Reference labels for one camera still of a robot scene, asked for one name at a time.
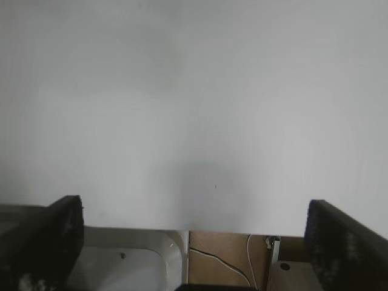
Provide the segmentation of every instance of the white sink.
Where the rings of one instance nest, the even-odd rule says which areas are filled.
[[[86,227],[68,284],[90,291],[175,290],[187,278],[187,238],[187,232]]]

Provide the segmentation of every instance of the white wall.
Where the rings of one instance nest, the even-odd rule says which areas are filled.
[[[0,202],[93,226],[388,238],[388,2],[4,0]]]

